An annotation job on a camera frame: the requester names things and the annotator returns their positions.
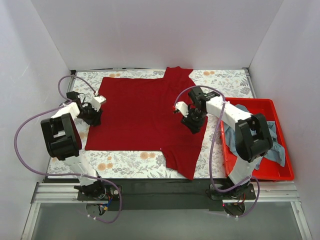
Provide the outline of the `red t-shirt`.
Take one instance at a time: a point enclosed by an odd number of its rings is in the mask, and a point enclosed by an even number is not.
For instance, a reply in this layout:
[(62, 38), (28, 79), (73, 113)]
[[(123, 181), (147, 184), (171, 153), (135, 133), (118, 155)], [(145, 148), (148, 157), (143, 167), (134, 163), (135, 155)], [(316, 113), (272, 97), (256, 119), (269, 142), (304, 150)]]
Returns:
[(179, 99), (191, 103), (185, 89), (194, 85), (191, 69), (168, 67), (157, 79), (104, 77), (106, 98), (101, 124), (91, 127), (87, 151), (161, 151), (166, 166), (192, 180), (206, 129), (193, 134), (174, 113)]

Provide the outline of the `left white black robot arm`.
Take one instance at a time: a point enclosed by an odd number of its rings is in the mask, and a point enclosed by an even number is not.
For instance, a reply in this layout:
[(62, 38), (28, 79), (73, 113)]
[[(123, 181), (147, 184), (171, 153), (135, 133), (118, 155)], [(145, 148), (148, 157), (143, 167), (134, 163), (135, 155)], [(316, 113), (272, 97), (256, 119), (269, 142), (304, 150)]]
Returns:
[(80, 183), (78, 190), (98, 188), (98, 180), (86, 177), (88, 175), (97, 178), (98, 174), (80, 155), (82, 141), (75, 120), (83, 120), (89, 126), (99, 126), (103, 113), (102, 105), (107, 99), (102, 95), (95, 95), (91, 102), (81, 102), (80, 93), (76, 91), (67, 92), (66, 97), (72, 101), (70, 104), (40, 122), (46, 149), (52, 158), (63, 162), (72, 173), (80, 174), (77, 177)]

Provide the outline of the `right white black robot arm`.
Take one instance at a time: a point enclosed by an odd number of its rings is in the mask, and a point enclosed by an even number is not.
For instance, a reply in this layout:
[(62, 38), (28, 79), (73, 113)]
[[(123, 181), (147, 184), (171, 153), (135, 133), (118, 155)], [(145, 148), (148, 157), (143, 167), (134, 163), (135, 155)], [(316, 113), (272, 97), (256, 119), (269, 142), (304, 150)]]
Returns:
[(207, 115), (217, 117), (219, 124), (225, 123), (234, 130), (237, 159), (228, 175), (233, 185), (224, 189), (228, 192), (250, 181), (258, 162), (273, 147), (273, 141), (263, 114), (243, 111), (227, 101), (217, 89), (211, 88), (210, 92), (204, 93), (203, 88), (195, 85), (184, 89), (192, 103), (186, 104), (177, 98), (174, 112), (182, 115), (181, 123), (192, 134), (200, 132)]

